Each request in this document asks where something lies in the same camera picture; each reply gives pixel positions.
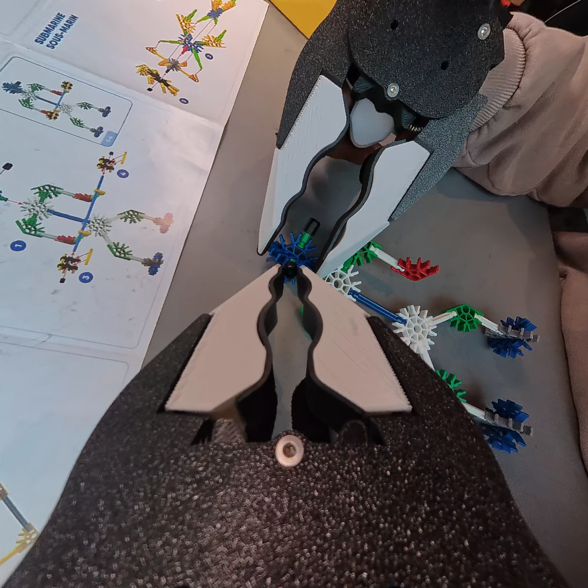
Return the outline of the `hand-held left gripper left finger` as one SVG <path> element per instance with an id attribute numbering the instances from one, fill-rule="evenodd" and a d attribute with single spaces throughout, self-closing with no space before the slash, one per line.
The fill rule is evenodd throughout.
<path id="1" fill-rule="evenodd" d="M 273 266 L 212 311 L 166 410 L 231 419 L 249 442 L 272 438 L 277 394 L 269 334 L 282 292 L 282 267 Z"/>

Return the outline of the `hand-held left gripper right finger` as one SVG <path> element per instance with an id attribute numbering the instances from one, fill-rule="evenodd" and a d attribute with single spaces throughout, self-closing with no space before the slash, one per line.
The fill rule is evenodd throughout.
<path id="1" fill-rule="evenodd" d="M 297 283 L 312 342 L 292 396 L 293 429 L 313 442 L 384 442 L 374 418 L 412 406 L 369 315 L 307 268 Z"/>

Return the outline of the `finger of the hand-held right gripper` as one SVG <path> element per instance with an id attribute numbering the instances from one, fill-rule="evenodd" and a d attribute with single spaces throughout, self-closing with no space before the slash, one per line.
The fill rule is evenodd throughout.
<path id="1" fill-rule="evenodd" d="M 320 75 L 281 148 L 275 149 L 259 228 L 259 255 L 280 232 L 314 164 L 339 142 L 348 124 L 341 87 Z"/>
<path id="2" fill-rule="evenodd" d="M 400 142 L 380 149 L 366 163 L 359 197 L 337 220 L 320 255 L 319 276 L 333 272 L 388 227 L 390 216 L 429 157 L 430 152 L 417 142 Z"/>

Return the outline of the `construction toy figure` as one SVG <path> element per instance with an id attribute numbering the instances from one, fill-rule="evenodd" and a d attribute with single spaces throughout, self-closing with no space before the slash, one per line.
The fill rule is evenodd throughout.
<path id="1" fill-rule="evenodd" d="M 278 241 L 270 244 L 267 261 L 278 263 L 282 267 L 285 261 L 294 259 L 298 264 L 298 271 L 301 268 L 307 268 L 313 272 L 318 258 L 312 255 L 316 248 L 311 246 L 311 242 L 318 227 L 318 221 L 311 219 L 297 237 L 290 234 L 290 242 L 287 243 L 283 236 L 280 236 Z M 426 310 L 422 311 L 419 306 L 413 305 L 401 309 L 399 313 L 389 312 L 371 299 L 364 297 L 357 289 L 360 282 L 353 281 L 356 275 L 353 271 L 354 266 L 354 257 L 351 257 L 349 261 L 328 274 L 323 281 L 355 305 L 359 302 L 384 318 L 390 319 L 393 333 L 400 335 L 400 340 L 432 369 L 433 364 L 428 351 L 433 344 L 430 338 L 436 336 L 435 329 L 439 323 L 451 321 L 460 330 L 470 330 L 471 327 L 476 329 L 479 325 L 497 330 L 495 323 L 487 321 L 482 314 L 468 305 L 461 305 L 434 317 L 428 316 Z"/>

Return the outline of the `red toy connector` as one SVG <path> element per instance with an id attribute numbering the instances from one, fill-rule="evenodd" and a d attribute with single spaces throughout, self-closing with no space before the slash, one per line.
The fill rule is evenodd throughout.
<path id="1" fill-rule="evenodd" d="M 439 265 L 431 266 L 431 261 L 422 261 L 421 258 L 418 258 L 416 262 L 412 262 L 407 257 L 406 259 L 398 259 L 397 265 L 391 267 L 391 269 L 408 280 L 416 282 L 437 274 Z"/>

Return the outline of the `grey snowflake toy connector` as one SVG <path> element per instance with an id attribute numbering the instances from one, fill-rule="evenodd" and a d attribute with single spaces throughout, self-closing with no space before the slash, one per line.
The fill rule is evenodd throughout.
<path id="1" fill-rule="evenodd" d="M 484 326 L 483 334 L 486 337 L 492 337 L 496 339 L 512 339 L 516 341 L 523 341 L 528 344 L 540 341 L 540 336 L 535 333 L 535 330 L 528 330 L 524 328 L 515 329 L 510 325 L 499 325 L 498 331 Z"/>
<path id="2" fill-rule="evenodd" d="M 472 413 L 472 416 L 482 423 L 514 431 L 523 436 L 533 436 L 533 427 L 523 422 L 513 420 L 512 418 L 500 416 L 489 409 L 485 409 L 481 414 L 474 415 Z"/>

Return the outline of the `person's right forearm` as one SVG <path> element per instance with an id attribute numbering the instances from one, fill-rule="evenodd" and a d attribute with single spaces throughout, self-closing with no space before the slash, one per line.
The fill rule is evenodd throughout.
<path id="1" fill-rule="evenodd" d="M 587 38 L 514 13 L 454 167 L 496 195 L 587 208 Z"/>

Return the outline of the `grey desk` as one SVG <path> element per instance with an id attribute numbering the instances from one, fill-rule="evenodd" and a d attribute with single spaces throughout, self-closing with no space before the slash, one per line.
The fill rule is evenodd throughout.
<path id="1" fill-rule="evenodd" d="M 199 315 L 267 264 L 258 229 L 290 76 L 305 38 L 269 5 L 144 364 Z M 489 195 L 451 170 L 375 240 L 396 258 L 430 260 L 439 273 L 408 281 L 374 261 L 362 293 L 386 308 L 430 313 L 467 303 L 495 321 L 522 316 L 539 343 L 516 359 L 495 355 L 477 330 L 442 324 L 430 357 L 484 408 L 521 404 L 533 437 L 518 454 L 494 452 L 520 511 L 571 587 L 587 587 L 587 474 L 560 329 L 560 280 L 546 208 L 527 196 Z"/>

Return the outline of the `person's right hand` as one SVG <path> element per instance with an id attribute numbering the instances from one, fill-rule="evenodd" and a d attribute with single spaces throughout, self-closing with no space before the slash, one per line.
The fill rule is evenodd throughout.
<path id="1" fill-rule="evenodd" d="M 346 160 L 355 165 L 363 165 L 364 161 L 372 154 L 377 152 L 382 145 L 374 143 L 364 148 L 357 147 L 350 139 L 348 134 L 327 151 L 326 155 L 333 159 Z"/>

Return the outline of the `yellow plastic bin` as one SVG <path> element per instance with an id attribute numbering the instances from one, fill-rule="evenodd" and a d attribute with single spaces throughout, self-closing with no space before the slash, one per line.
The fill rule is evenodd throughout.
<path id="1" fill-rule="evenodd" d="M 332 11 L 336 1 L 271 1 L 309 39 Z"/>

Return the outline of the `folded instruction sheet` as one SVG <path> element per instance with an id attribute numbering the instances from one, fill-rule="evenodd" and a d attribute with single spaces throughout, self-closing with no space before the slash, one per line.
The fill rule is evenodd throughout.
<path id="1" fill-rule="evenodd" d="M 266 10 L 1 1 L 1 584 L 143 363 Z"/>

